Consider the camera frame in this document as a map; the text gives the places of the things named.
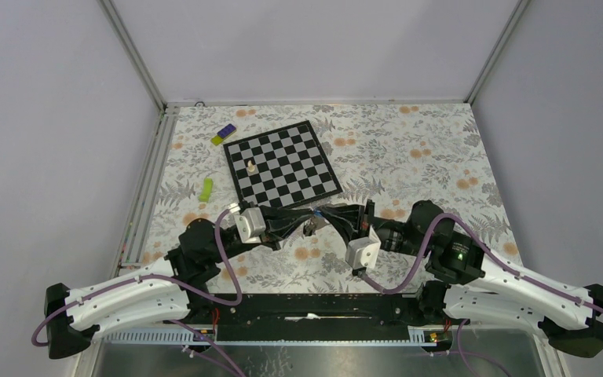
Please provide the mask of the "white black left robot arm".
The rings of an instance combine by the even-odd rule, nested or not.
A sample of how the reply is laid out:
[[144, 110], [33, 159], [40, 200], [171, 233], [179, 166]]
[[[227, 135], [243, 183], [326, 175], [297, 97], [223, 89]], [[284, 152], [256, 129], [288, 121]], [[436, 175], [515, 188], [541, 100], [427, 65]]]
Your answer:
[[207, 320], [212, 303], [237, 306], [243, 300], [229, 260], [258, 246], [274, 251], [312, 209], [285, 209], [237, 203], [216, 221], [197, 218], [179, 244], [154, 262], [103, 283], [70, 289], [47, 287], [43, 322], [31, 337], [51, 360], [74, 356], [94, 340], [138, 324]]

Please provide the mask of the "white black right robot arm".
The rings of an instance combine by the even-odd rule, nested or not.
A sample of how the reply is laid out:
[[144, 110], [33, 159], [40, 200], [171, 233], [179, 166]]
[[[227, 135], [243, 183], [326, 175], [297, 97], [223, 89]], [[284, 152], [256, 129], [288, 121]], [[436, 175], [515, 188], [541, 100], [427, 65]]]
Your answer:
[[375, 216], [374, 204], [322, 206], [316, 214], [345, 241], [348, 265], [373, 285], [367, 270], [379, 251], [407, 254], [431, 274], [418, 294], [425, 322], [464, 320], [504, 324], [545, 339], [558, 351], [592, 358], [603, 350], [603, 286], [574, 287], [498, 256], [459, 217], [428, 200], [406, 221]]

